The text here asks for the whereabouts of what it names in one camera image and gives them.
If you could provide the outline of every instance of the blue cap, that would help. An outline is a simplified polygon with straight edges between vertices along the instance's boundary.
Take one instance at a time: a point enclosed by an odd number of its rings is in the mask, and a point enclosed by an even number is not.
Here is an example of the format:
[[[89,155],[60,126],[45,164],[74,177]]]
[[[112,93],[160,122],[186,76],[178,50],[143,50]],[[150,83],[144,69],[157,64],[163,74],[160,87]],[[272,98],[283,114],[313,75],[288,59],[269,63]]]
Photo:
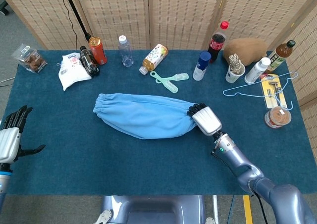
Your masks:
[[[204,70],[208,66],[210,59],[211,55],[208,51],[201,52],[198,59],[199,69]]]

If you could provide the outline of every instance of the coca-cola bottle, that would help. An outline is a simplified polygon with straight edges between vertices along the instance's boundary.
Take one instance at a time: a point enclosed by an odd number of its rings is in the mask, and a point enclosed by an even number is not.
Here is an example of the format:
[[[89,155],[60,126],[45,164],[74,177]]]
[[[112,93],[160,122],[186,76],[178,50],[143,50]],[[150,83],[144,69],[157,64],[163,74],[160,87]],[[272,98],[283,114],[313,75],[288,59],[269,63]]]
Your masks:
[[[218,53],[221,50],[224,41],[226,40],[224,30],[226,30],[228,26],[229,22],[222,21],[220,24],[220,29],[216,30],[212,35],[208,49],[208,52],[211,54],[211,60],[209,61],[210,63],[213,63],[218,57]]]

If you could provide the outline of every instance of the blue wire hanger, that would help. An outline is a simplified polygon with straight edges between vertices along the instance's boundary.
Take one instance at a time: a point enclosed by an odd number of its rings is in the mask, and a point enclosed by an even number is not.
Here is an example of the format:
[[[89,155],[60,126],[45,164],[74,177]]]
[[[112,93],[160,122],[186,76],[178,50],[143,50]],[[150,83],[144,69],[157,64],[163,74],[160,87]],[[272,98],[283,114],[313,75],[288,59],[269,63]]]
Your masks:
[[[273,80],[273,79],[275,79],[275,78],[282,77],[282,76],[288,75],[288,74],[289,74],[289,75],[294,74],[295,76],[294,76],[294,77],[287,78],[287,79],[286,79],[287,81],[286,81],[286,84],[284,85],[284,87],[283,87],[280,91],[274,93],[274,97],[275,97],[276,100],[278,101],[279,105],[281,105],[281,101],[277,98],[276,94],[282,93],[283,90],[285,89],[286,85],[288,84],[288,82],[289,82],[290,80],[295,79],[296,77],[298,77],[298,73],[292,71],[292,72],[289,72],[289,73],[286,73],[286,74],[282,74],[282,75],[279,75],[279,76],[267,77],[267,80],[264,80],[264,81]],[[252,94],[243,94],[243,93],[240,93],[240,92],[236,92],[235,94],[226,94],[226,93],[225,93],[225,92],[230,91],[230,90],[234,90],[234,89],[238,89],[238,88],[242,88],[242,87],[246,87],[246,86],[250,86],[250,85],[262,83],[262,82],[264,82],[264,81],[258,81],[258,82],[255,82],[255,83],[253,83],[253,84],[246,84],[246,85],[241,85],[241,86],[234,87],[234,88],[231,88],[231,89],[226,89],[226,90],[224,90],[222,93],[223,93],[224,96],[236,96],[236,95],[240,94],[240,95],[243,95],[243,96],[250,96],[250,97],[255,97],[255,98],[270,97],[270,96],[272,96],[272,95],[259,96],[259,95],[252,95]],[[291,101],[291,108],[290,108],[290,109],[285,109],[285,110],[292,110],[292,109],[293,109],[293,102]]]

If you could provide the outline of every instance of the brown plush toy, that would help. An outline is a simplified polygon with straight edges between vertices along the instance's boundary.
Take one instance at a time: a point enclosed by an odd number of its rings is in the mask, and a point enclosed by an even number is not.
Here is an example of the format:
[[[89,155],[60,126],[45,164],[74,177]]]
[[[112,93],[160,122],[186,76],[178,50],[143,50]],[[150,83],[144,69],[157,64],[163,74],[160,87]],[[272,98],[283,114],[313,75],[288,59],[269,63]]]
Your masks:
[[[237,38],[231,40],[223,50],[223,57],[228,64],[229,56],[237,54],[244,66],[266,57],[267,44],[260,38]]]

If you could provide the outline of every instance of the red bottle cap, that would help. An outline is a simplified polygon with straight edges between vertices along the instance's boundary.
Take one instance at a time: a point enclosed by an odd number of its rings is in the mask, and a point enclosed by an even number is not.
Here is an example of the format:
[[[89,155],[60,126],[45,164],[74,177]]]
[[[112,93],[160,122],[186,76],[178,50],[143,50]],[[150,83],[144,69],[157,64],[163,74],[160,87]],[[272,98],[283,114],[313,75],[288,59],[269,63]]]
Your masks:
[[[227,29],[229,26],[229,22],[228,21],[222,21],[221,24],[220,24],[220,28],[221,29]]]

